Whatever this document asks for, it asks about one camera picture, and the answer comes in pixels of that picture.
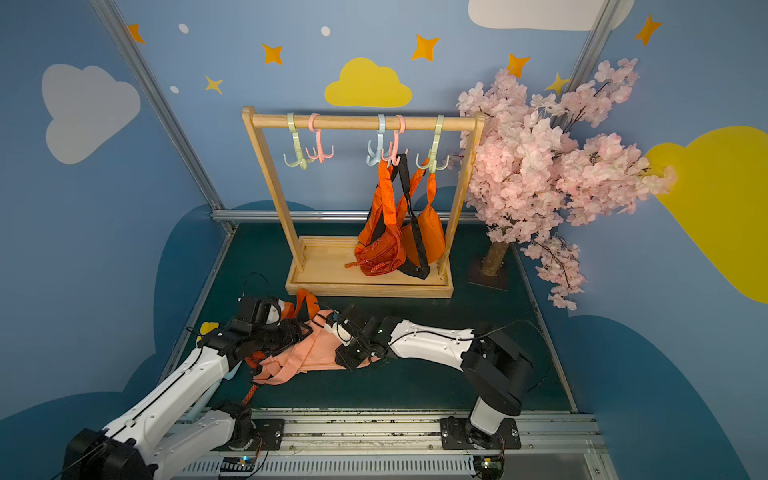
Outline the dark orange waist bag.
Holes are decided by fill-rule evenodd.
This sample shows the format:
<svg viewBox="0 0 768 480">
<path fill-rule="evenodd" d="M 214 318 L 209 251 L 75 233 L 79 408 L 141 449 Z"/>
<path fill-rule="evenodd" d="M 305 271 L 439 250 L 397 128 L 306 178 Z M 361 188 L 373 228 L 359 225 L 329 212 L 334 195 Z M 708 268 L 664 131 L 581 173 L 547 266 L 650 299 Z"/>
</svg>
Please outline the dark orange waist bag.
<svg viewBox="0 0 768 480">
<path fill-rule="evenodd" d="M 280 320 L 285 320 L 289 318 L 298 318 L 302 322 L 305 322 L 308 326 L 310 326 L 313 318 L 320 311 L 317 298 L 306 290 L 300 290 L 294 302 L 285 302 L 283 300 L 281 301 L 284 304 L 284 306 L 283 306 L 282 316 Z M 256 350 L 249 357 L 247 357 L 244 360 L 244 362 L 252 369 L 253 377 L 261 371 L 261 367 L 259 366 L 259 363 L 262 360 L 271 356 L 278 355 L 278 354 L 263 353 L 263 342 L 264 342 L 263 328 L 264 327 L 257 329 L 257 333 L 261 335 L 261 338 L 260 338 L 261 344 L 256 348 Z M 242 404 L 248 405 L 251 399 L 253 398 L 253 396 L 255 395 L 256 391 L 261 386 L 264 386 L 264 385 L 255 384 L 252 378 L 252 386 L 248 391 L 248 393 L 246 394 L 246 396 L 243 398 Z"/>
</svg>

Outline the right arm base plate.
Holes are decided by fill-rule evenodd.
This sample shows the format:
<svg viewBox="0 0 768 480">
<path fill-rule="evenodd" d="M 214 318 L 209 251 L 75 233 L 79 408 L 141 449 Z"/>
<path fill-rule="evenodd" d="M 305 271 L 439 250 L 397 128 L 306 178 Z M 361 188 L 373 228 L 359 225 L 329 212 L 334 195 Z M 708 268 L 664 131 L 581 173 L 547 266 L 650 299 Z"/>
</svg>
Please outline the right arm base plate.
<svg viewBox="0 0 768 480">
<path fill-rule="evenodd" d="M 501 450 L 521 448 L 520 433 L 512 418 L 504 418 L 491 435 L 473 426 L 467 418 L 449 416 L 439 420 L 444 450 Z"/>
</svg>

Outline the pink waist bag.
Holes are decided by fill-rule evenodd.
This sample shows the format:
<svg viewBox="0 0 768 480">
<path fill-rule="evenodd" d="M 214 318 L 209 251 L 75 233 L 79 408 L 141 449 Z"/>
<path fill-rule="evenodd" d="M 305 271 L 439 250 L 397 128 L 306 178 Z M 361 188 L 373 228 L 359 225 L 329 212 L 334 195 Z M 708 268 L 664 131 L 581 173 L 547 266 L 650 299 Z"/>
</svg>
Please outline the pink waist bag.
<svg viewBox="0 0 768 480">
<path fill-rule="evenodd" d="M 261 371 L 253 377 L 253 382 L 257 385 L 281 385 L 298 374 L 344 370 L 351 366 L 351 361 L 342 365 L 336 362 L 336 350 L 343 346 L 343 340 L 351 340 L 352 336 L 345 331 L 339 338 L 339 327 L 328 325 L 335 314 L 332 310 L 320 310 L 310 324 L 312 332 L 280 354 L 262 360 L 259 363 Z"/>
</svg>

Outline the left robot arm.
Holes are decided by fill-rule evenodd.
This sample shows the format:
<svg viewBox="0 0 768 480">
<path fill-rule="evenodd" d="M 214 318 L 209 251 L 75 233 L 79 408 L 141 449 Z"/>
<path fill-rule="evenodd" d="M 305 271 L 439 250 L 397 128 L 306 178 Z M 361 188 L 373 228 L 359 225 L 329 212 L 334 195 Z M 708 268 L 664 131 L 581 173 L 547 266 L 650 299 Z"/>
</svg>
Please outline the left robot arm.
<svg viewBox="0 0 768 480">
<path fill-rule="evenodd" d="M 223 401 L 183 431 L 170 428 L 214 384 L 255 353 L 277 354 L 304 340 L 316 299 L 293 304 L 244 297 L 239 315 L 204 334 L 163 382 L 103 429 L 83 429 L 67 445 L 60 479 L 170 479 L 198 457 L 225 447 L 262 446 L 249 407 Z"/>
</svg>

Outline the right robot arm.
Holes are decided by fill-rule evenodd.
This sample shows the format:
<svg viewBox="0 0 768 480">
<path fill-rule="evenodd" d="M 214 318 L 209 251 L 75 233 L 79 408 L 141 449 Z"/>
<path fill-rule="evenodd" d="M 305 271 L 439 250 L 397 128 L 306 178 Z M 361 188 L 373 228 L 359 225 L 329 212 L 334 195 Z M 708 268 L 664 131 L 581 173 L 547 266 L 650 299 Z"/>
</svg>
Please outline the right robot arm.
<svg viewBox="0 0 768 480">
<path fill-rule="evenodd" d="M 352 370 L 364 361 L 385 358 L 416 359 L 462 372 L 477 394 L 465 421 L 456 432 L 453 420 L 445 420 L 443 438 L 459 448 L 504 447 L 511 430 L 502 424 L 522 411 L 522 403 L 534 376 L 531 357 L 501 328 L 487 332 L 474 329 L 443 329 L 387 316 L 368 317 L 354 306 L 324 317 L 330 331 L 340 337 L 335 361 Z"/>
</svg>

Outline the black waist bag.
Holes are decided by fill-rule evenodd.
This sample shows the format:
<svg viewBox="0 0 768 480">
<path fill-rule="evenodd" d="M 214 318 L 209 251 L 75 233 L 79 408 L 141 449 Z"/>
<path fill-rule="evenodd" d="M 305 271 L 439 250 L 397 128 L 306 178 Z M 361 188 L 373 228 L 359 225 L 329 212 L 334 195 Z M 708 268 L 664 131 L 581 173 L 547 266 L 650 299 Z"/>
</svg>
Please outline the black waist bag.
<svg viewBox="0 0 768 480">
<path fill-rule="evenodd" d="M 424 280 L 430 274 L 429 252 L 444 245 L 442 227 L 432 208 L 421 214 L 413 211 L 412 194 L 423 176 L 409 172 L 406 154 L 398 154 L 397 160 L 396 165 L 379 165 L 378 184 L 353 264 L 366 276 L 399 271 Z M 433 224 L 437 228 L 430 229 L 429 239 L 424 240 L 422 228 Z"/>
</svg>

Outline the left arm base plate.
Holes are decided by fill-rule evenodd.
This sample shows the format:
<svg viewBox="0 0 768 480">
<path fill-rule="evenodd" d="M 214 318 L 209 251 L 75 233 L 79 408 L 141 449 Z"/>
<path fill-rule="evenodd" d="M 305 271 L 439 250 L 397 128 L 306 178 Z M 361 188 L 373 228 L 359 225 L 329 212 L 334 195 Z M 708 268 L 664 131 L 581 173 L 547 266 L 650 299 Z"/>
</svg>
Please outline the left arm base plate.
<svg viewBox="0 0 768 480">
<path fill-rule="evenodd" d="M 237 420 L 226 447 L 233 451 L 279 450 L 284 427 L 283 419 Z"/>
</svg>

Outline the red orange waist bag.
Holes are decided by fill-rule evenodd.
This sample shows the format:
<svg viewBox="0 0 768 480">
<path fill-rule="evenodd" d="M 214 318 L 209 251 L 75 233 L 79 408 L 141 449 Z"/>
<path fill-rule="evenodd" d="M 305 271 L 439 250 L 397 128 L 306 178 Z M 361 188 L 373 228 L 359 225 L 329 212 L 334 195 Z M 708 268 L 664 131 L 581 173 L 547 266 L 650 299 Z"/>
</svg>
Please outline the red orange waist bag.
<svg viewBox="0 0 768 480">
<path fill-rule="evenodd" d="M 366 276 L 381 276 L 398 270 L 406 260 L 402 233 L 397 220 L 392 174 L 386 162 L 378 164 L 378 185 L 366 224 L 354 249 L 355 260 L 347 269 L 359 267 Z"/>
</svg>

